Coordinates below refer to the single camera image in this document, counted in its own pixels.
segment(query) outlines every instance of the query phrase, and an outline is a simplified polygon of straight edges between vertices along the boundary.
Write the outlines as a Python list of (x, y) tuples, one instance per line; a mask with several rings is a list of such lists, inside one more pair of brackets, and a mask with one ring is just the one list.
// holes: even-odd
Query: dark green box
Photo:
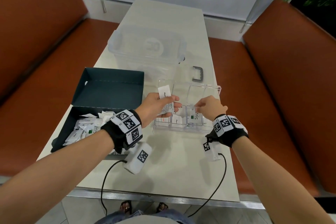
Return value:
[(73, 95), (73, 107), (61, 132), (52, 142), (51, 152), (64, 147), (80, 115), (91, 113), (98, 116), (102, 111), (134, 110), (141, 105), (143, 90), (144, 72), (86, 67)]

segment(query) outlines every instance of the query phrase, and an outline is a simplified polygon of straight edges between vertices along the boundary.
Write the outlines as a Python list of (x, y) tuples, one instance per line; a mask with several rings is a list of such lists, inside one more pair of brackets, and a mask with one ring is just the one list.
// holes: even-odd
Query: table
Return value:
[[(177, 69), (175, 80), (189, 79), (183, 73), (184, 69), (191, 65), (200, 65), (206, 67), (204, 83), (216, 85), (202, 10), (157, 1), (136, 0), (120, 25), (123, 24), (169, 30), (183, 35), (187, 42), (188, 53), (186, 60)], [(107, 50), (107, 47), (95, 67), (118, 68), (114, 55)], [(157, 89), (145, 85), (144, 94), (155, 90)], [(70, 105), (65, 112), (38, 159), (50, 154), (51, 142), (58, 136), (71, 107)], [(112, 191), (107, 191), (104, 198), (148, 197), (151, 198), (150, 201), (203, 203), (218, 186), (225, 168), (223, 160), (208, 162), (205, 159), (201, 144), (203, 138), (204, 134), (201, 133), (154, 132), (152, 124), (149, 125), (143, 129), (142, 141), (152, 146), (153, 152), (144, 168), (135, 176), (126, 171), (122, 164), (116, 165), (107, 176), (104, 186), (104, 189)], [(210, 205), (228, 206), (230, 204), (223, 201), (240, 201), (229, 148), (222, 145), (222, 153), (227, 162), (226, 176), (212, 197)], [(107, 170), (115, 162), (116, 160), (103, 160), (78, 184), (78, 187), (84, 189), (76, 188), (69, 195), (97, 197), (97, 190), (101, 188)], [(263, 209), (263, 206), (257, 204), (250, 208)]]

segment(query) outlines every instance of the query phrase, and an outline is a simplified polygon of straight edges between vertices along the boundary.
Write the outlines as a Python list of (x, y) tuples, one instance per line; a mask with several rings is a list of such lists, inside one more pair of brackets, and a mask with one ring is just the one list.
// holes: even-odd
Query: black planter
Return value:
[(336, 7), (303, 5), (307, 0), (292, 0), (290, 3), (305, 16), (336, 38)]

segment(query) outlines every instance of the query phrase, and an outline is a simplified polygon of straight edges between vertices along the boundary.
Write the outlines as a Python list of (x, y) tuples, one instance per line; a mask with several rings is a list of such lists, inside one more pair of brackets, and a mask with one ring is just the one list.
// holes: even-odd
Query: seat cushion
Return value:
[(336, 193), (336, 39), (274, 0), (244, 40), (309, 166)]
[(82, 0), (0, 0), (0, 4), (2, 99), (87, 9)]
[(0, 107), (0, 175), (15, 175), (36, 161), (84, 68), (94, 66), (117, 26), (86, 19)]
[[(237, 116), (250, 140), (284, 167), (314, 196), (318, 195), (309, 172), (241, 42), (209, 38), (221, 103)], [(231, 151), (239, 193), (255, 194), (234, 152)]]

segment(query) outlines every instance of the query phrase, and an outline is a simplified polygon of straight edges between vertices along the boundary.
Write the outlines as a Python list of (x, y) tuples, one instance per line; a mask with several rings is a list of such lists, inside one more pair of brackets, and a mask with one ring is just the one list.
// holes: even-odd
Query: gray handle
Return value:
[(193, 68), (199, 69), (199, 71), (201, 72), (201, 78), (200, 79), (193, 78), (192, 81), (193, 82), (203, 82), (203, 68), (197, 67), (197, 66), (193, 66)]

